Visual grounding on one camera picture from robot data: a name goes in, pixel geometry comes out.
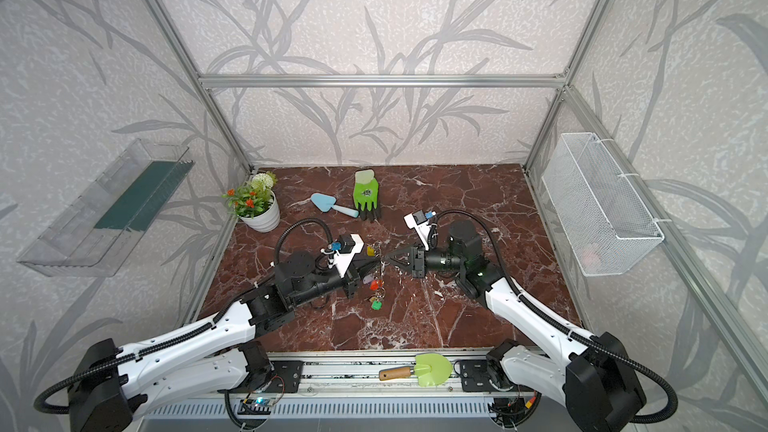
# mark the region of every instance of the wire mesh basket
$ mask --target wire mesh basket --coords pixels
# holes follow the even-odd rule
[[[627,175],[591,132],[561,134],[542,181],[584,275],[623,274],[664,240]]]

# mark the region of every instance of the marble surface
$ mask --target marble surface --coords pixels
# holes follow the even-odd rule
[[[212,314],[237,293],[250,287],[270,268],[274,244],[295,221],[319,216],[334,237],[359,233],[384,253],[417,242],[402,216],[416,210],[462,208],[482,217],[496,232],[508,272],[529,292],[571,322],[578,323],[571,297],[544,226],[536,212],[519,165],[373,167],[379,181],[382,218],[361,222],[335,211],[322,214],[309,197],[322,192],[352,206],[354,167],[278,168],[275,194],[281,223],[262,234],[238,224],[205,299],[201,317]],[[441,220],[441,245],[451,218]],[[322,229],[308,225],[286,240],[281,256],[294,250],[319,249]],[[492,254],[485,239],[485,249]],[[490,347],[505,338],[530,344],[523,334],[466,298],[452,282],[429,274],[415,280],[387,265],[386,296],[379,311],[371,310],[367,287],[348,301],[341,291],[331,294],[321,310],[305,305],[296,320],[259,338],[268,351],[355,350],[368,348]]]

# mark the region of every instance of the wallpaper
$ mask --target wallpaper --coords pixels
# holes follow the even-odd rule
[[[216,100],[254,164],[486,164],[525,160],[553,94],[550,89],[228,89]],[[422,112],[410,113],[408,101],[423,104]]]
[[[204,73],[557,73],[594,0],[163,0]],[[546,90],[219,90],[255,164],[520,162]]]
[[[205,73],[556,73],[594,0],[163,2]]]
[[[564,132],[584,132],[567,106],[560,109],[530,177],[542,219],[560,252],[561,269],[574,303],[591,331],[608,331],[618,337],[632,359],[672,384],[680,400],[672,418],[638,430],[768,430],[768,410],[661,248],[622,275],[587,278],[581,273],[542,182],[542,173]],[[642,376],[640,381],[648,396],[642,413],[662,408],[666,404],[664,392]]]
[[[768,0],[616,0],[577,85],[768,346]]]
[[[0,0],[0,43],[0,430],[57,432],[67,418],[35,395],[97,341],[177,326],[244,169],[139,0]],[[136,138],[188,145],[195,165],[118,273],[16,263]]]

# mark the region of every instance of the wooden handle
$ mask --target wooden handle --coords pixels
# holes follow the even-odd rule
[[[404,379],[413,375],[412,367],[398,367],[379,371],[379,380]]]

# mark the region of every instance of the white flower pot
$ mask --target white flower pot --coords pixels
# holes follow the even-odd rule
[[[240,217],[246,226],[259,232],[269,232],[280,223],[280,207],[277,205],[277,197],[272,192],[272,206],[264,214],[257,217]]]

